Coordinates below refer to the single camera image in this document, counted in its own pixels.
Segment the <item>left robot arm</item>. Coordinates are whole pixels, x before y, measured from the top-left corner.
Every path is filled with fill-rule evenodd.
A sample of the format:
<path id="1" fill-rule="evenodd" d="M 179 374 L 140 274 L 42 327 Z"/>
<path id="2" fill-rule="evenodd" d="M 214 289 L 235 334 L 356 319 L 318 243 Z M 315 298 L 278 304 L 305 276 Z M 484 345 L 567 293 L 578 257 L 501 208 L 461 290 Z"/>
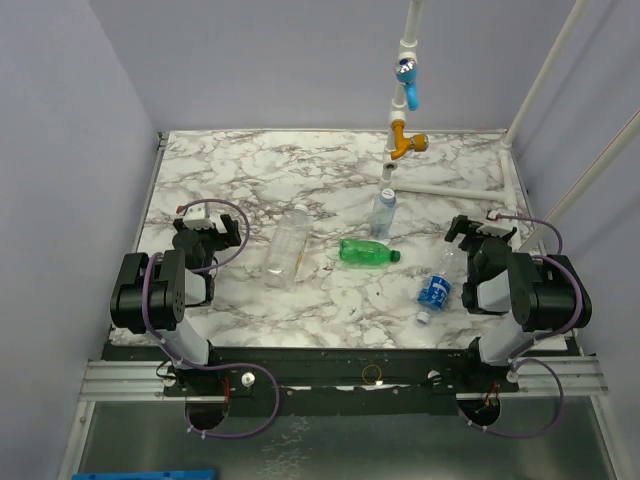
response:
<path id="1" fill-rule="evenodd" d="M 189 323 L 186 310 L 208 306 L 215 293 L 216 254 L 241 245 L 239 223 L 220 216 L 190 229 L 181 219 L 173 222 L 172 248 L 155 257 L 146 253 L 124 256 L 110 299 L 110 315 L 118 328 L 145 335 L 160 346 L 177 369 L 189 369 L 187 382 L 201 395 L 214 393 L 222 380 L 211 343 Z"/>

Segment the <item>yellow faucet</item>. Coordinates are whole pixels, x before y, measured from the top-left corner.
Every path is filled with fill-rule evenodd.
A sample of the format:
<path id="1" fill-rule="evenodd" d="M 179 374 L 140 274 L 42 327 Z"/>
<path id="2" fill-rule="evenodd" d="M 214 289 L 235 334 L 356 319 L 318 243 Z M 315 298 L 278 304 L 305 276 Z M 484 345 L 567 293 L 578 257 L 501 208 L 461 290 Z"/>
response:
<path id="1" fill-rule="evenodd" d="M 390 158 L 393 161 L 402 158 L 409 151 L 424 152 L 429 147 L 429 140 L 425 134 L 406 137 L 404 135 L 404 128 L 405 122 L 403 120 L 397 119 L 391 122 L 394 148 L 390 153 Z"/>

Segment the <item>aluminium rail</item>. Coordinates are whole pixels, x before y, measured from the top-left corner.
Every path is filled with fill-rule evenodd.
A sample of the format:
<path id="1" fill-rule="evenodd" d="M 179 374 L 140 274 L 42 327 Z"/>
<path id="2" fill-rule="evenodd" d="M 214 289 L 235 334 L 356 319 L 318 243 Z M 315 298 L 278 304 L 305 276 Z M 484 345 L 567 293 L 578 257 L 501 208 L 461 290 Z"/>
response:
<path id="1" fill-rule="evenodd" d="M 546 357 L 567 397 L 605 396 L 609 388 L 595 356 Z M 156 361 L 96 361 L 86 367 L 80 390 L 84 402 L 179 401 L 221 402 L 222 395 L 201 395 L 180 387 L 172 393 L 156 375 Z M 527 363 L 518 372 L 518 383 L 500 389 L 500 398 L 543 398 L 558 393 L 556 382 L 542 366 Z"/>

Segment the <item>blue bin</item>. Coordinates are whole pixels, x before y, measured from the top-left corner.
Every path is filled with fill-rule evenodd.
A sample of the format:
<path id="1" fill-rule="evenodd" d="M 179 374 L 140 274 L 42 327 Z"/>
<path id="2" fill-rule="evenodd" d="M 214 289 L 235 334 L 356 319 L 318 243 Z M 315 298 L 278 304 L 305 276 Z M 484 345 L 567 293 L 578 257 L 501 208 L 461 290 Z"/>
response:
<path id="1" fill-rule="evenodd" d="M 74 474 L 72 480 L 216 480 L 215 469 L 171 470 L 153 472 L 82 473 Z"/>

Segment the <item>large clear plastic bottle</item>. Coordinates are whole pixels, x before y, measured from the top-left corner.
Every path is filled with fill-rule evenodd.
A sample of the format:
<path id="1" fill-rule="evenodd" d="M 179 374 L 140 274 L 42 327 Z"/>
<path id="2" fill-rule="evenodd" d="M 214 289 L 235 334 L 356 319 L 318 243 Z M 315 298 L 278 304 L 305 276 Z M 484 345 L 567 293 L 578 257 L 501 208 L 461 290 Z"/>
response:
<path id="1" fill-rule="evenodd" d="M 267 286 L 288 289 L 293 285 L 309 229 L 309 211 L 293 208 L 281 217 L 263 264 L 262 279 Z"/>

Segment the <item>blue faucet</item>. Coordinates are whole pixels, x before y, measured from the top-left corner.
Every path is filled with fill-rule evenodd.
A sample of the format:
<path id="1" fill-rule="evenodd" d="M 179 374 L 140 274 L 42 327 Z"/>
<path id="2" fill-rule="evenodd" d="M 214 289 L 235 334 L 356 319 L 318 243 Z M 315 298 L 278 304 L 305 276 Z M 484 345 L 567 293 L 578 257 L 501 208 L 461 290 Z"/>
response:
<path id="1" fill-rule="evenodd" d="M 417 60 L 413 57 L 400 58 L 394 67 L 394 72 L 397 81 L 404 88 L 408 109 L 410 111 L 417 110 L 420 106 L 416 85 L 418 76 Z"/>

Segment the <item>green plastic bottle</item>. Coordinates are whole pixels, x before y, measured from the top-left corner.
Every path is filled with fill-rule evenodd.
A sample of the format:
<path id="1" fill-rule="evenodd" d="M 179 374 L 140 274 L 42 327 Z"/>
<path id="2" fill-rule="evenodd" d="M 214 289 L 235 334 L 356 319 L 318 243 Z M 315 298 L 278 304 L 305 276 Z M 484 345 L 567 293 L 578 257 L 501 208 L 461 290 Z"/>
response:
<path id="1" fill-rule="evenodd" d="M 396 264 L 390 261 L 391 251 L 377 241 L 347 238 L 340 243 L 338 257 L 350 267 L 383 268 Z"/>

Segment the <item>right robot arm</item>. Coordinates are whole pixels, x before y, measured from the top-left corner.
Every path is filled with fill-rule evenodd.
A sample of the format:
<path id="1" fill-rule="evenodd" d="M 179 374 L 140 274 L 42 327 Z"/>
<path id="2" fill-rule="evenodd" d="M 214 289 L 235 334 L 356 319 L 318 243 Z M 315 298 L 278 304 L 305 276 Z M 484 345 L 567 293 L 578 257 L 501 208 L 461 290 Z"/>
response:
<path id="1" fill-rule="evenodd" d="M 472 342 L 479 357 L 464 362 L 460 379 L 480 392 L 496 380 L 494 366 L 509 366 L 542 340 L 588 325 L 592 302 L 569 258 L 515 251 L 510 241 L 515 226 L 500 226 L 510 215 L 497 213 L 479 222 L 465 215 L 453 218 L 445 240 L 466 253 L 467 278 L 461 301 L 470 314 L 502 316 L 504 320 Z"/>

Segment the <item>blue label clear bottle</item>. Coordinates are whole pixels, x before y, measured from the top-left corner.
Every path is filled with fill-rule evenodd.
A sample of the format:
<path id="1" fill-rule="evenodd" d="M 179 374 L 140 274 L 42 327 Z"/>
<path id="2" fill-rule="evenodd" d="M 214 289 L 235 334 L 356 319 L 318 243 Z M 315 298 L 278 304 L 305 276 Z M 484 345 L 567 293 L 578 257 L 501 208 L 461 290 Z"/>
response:
<path id="1" fill-rule="evenodd" d="M 454 249 L 451 246 L 445 247 L 439 262 L 418 293 L 419 312 L 416 320 L 419 324 L 427 325 L 446 307 L 452 282 L 455 280 L 456 260 L 457 254 Z"/>

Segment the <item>small clear water bottle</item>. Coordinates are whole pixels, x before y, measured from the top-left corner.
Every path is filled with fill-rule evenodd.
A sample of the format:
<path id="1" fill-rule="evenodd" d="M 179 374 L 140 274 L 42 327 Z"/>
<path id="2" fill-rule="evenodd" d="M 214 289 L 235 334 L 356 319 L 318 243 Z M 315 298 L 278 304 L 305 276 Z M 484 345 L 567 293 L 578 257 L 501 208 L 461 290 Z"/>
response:
<path id="1" fill-rule="evenodd" d="M 384 188 L 376 196 L 370 217 L 371 237 L 375 240 L 385 240 L 393 223 L 396 211 L 397 197 L 391 188 Z"/>

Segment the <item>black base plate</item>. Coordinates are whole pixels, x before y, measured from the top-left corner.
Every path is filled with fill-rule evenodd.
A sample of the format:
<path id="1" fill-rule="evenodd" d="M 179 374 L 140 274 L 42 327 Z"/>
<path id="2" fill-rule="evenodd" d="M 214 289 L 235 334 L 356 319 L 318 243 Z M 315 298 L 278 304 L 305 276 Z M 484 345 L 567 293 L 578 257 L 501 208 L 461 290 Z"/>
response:
<path id="1" fill-rule="evenodd" d="M 153 346 L 108 344 L 104 361 L 156 361 L 170 391 L 222 395 L 221 402 L 174 401 L 196 425 L 225 416 L 454 415 L 461 404 L 494 413 L 500 389 L 518 383 L 505 367 L 485 366 L 472 349 L 388 350 L 218 347 L 219 372 L 179 371 Z"/>

